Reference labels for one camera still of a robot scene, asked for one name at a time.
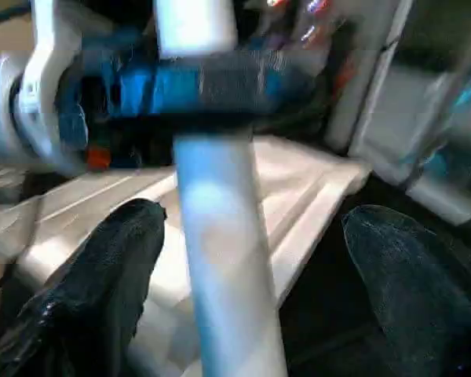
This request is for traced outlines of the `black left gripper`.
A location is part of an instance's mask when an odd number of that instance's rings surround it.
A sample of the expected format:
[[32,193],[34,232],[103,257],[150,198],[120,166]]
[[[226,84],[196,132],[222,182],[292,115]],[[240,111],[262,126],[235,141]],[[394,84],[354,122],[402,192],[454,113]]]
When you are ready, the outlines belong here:
[[168,167],[172,134],[161,117],[240,123],[305,101],[315,81],[287,51],[162,60],[140,48],[85,48],[59,82],[60,139],[88,170]]

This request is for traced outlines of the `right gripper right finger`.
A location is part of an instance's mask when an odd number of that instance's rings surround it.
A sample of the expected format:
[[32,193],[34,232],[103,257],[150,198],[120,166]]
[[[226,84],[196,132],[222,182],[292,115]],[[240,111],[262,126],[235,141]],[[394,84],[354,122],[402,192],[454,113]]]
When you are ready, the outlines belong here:
[[471,269],[456,245],[382,206],[352,209],[342,228],[396,374],[471,376]]

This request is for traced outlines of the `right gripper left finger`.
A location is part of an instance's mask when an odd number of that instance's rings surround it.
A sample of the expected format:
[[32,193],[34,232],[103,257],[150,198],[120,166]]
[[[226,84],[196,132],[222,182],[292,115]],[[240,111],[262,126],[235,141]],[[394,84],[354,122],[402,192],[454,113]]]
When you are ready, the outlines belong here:
[[165,238],[166,211],[111,212],[30,298],[0,339],[0,376],[120,376]]

